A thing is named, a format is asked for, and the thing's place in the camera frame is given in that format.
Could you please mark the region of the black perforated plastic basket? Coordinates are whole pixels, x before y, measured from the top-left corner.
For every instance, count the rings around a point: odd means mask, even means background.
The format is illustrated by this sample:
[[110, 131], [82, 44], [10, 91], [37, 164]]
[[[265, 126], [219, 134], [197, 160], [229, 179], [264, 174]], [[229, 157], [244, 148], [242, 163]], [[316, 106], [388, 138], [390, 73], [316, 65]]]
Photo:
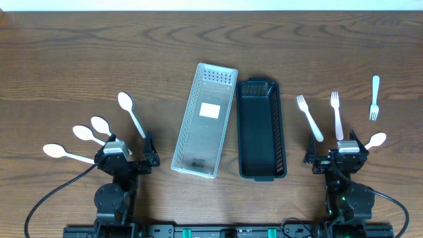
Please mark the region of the black perforated plastic basket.
[[236, 85], [239, 173], [270, 182], [287, 173], [286, 149], [277, 82], [251, 77]]

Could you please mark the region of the pale blue plastic fork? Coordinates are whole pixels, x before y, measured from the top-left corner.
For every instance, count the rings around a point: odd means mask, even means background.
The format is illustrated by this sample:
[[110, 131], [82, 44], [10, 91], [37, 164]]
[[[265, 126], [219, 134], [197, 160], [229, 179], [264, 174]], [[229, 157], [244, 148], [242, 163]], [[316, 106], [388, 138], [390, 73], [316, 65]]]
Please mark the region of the pale blue plastic fork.
[[377, 105], [377, 96], [379, 92], [380, 77], [374, 75], [372, 78], [372, 101], [369, 109], [369, 119], [372, 121], [377, 120], [379, 114], [379, 106]]

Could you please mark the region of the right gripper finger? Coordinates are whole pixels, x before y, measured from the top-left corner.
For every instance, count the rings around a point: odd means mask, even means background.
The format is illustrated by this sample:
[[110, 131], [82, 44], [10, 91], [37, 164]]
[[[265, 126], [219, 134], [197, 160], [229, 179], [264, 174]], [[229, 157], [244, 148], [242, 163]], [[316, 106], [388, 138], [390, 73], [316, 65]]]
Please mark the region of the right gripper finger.
[[307, 146], [307, 151], [306, 151], [306, 156], [316, 156], [317, 152], [316, 152], [316, 138], [313, 132], [310, 133], [309, 135], [309, 143]]
[[367, 153], [367, 149], [365, 148], [363, 143], [358, 139], [356, 133], [353, 130], [350, 130], [349, 132], [349, 139], [353, 141], [353, 144], [359, 153]]

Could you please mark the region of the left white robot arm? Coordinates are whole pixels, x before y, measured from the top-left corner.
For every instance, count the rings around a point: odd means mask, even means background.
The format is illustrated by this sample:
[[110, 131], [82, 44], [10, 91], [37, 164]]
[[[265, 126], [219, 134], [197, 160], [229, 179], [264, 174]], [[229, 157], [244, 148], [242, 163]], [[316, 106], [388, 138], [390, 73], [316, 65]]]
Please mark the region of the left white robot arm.
[[143, 155], [144, 160], [128, 161], [128, 148], [124, 141], [116, 141], [115, 135], [95, 154], [97, 168], [112, 176], [112, 182], [95, 193], [95, 237], [135, 237], [141, 231], [142, 225], [134, 221], [138, 176], [149, 175], [160, 165], [151, 132], [146, 135]]

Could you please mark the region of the white plastic fork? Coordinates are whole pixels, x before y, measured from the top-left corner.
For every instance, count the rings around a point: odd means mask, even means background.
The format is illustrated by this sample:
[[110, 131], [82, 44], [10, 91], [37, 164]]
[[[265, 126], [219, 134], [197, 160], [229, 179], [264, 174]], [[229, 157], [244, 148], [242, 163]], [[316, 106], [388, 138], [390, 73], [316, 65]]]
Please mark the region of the white plastic fork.
[[334, 124], [335, 124], [335, 134], [338, 141], [342, 141], [344, 139], [343, 129], [342, 129], [342, 123], [340, 119], [340, 101], [339, 101], [339, 95], [337, 91], [331, 92], [330, 97], [330, 105], [334, 109]]
[[314, 121], [311, 113], [309, 112], [309, 107], [307, 105], [307, 102], [305, 101], [304, 96], [303, 95], [298, 95], [296, 97], [296, 99], [297, 99], [297, 105], [298, 105], [299, 109], [305, 114], [305, 116], [306, 116], [306, 118], [307, 118], [307, 120], [309, 122], [311, 131], [312, 131], [315, 139], [318, 142], [323, 142], [324, 141], [323, 134], [321, 133], [318, 125], [315, 123], [315, 121]]

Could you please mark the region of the white plastic spoon far left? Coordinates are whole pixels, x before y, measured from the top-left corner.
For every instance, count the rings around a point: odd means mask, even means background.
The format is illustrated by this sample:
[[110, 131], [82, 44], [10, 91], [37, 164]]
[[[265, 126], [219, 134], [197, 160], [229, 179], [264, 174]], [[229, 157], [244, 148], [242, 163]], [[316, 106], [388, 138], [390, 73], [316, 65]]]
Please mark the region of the white plastic spoon far left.
[[84, 163], [89, 163], [89, 164], [94, 164], [94, 160], [87, 158], [87, 157], [83, 157], [80, 155], [75, 155], [72, 153], [68, 153], [66, 152], [66, 150], [64, 149], [63, 146], [59, 145], [59, 144], [55, 144], [55, 143], [50, 143], [50, 144], [46, 144], [43, 146], [43, 151], [46, 155], [49, 155], [50, 157], [54, 157], [54, 158], [60, 158], [60, 157], [69, 157], [72, 159], [76, 159], [78, 161], [82, 161]]

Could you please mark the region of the clear perforated plastic basket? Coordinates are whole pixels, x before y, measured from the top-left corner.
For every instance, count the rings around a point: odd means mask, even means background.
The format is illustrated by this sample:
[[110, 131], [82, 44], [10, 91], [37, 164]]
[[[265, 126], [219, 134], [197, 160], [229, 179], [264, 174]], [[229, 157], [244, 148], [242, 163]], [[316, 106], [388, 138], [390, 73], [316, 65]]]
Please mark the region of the clear perforated plastic basket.
[[214, 179], [223, 150], [238, 71], [199, 63], [171, 169]]

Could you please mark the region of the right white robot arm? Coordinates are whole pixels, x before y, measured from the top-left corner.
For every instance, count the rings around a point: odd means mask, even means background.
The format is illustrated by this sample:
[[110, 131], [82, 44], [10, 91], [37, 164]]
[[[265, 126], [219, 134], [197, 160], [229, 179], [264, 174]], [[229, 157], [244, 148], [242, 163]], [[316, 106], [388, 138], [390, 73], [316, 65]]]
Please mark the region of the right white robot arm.
[[348, 141], [340, 141], [336, 149], [328, 151], [328, 155], [317, 155], [316, 141], [314, 134], [310, 134], [303, 162], [313, 166], [314, 174], [325, 176], [325, 206], [330, 217], [319, 223], [316, 230], [323, 237], [333, 237], [334, 226], [341, 233], [355, 225], [363, 226], [372, 217], [375, 195], [350, 177], [363, 167], [369, 151], [354, 131], [350, 131]]

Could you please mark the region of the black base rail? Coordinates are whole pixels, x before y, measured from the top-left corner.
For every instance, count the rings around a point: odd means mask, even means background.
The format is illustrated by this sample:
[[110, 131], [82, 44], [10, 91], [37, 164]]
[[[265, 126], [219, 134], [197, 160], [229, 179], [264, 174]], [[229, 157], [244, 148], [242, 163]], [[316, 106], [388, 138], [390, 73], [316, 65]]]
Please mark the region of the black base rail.
[[65, 227], [65, 238], [134, 237], [134, 238], [277, 238], [277, 237], [394, 237], [391, 225], [317, 225], [287, 222], [281, 225], [254, 226], [173, 226], [166, 225], [96, 225]]

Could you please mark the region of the white plastic spoon right side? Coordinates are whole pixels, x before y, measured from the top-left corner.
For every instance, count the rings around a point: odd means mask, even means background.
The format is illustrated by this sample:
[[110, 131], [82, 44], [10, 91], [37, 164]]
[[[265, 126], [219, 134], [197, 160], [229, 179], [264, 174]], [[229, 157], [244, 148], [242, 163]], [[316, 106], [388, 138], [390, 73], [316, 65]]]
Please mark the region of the white plastic spoon right side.
[[382, 145], [385, 140], [387, 139], [387, 135], [383, 132], [376, 133], [371, 136], [369, 142], [364, 145], [366, 149], [370, 149], [372, 147], [379, 147]]

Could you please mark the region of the white plastic spoon near basket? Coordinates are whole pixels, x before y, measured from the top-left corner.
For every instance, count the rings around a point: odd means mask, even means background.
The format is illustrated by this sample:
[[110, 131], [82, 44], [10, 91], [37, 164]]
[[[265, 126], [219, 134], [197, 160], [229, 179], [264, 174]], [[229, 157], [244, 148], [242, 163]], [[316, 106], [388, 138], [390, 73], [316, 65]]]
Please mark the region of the white plastic spoon near basket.
[[141, 127], [139, 120], [137, 119], [136, 115], [133, 112], [134, 102], [133, 102], [131, 96], [129, 96], [129, 94], [127, 94], [126, 92], [119, 92], [118, 93], [118, 103], [119, 103], [119, 105], [122, 109], [129, 112], [129, 114], [130, 114], [130, 116], [131, 116], [131, 118], [132, 118], [132, 120], [135, 124], [135, 127], [137, 128], [141, 137], [146, 138], [145, 132], [144, 132], [143, 128]]

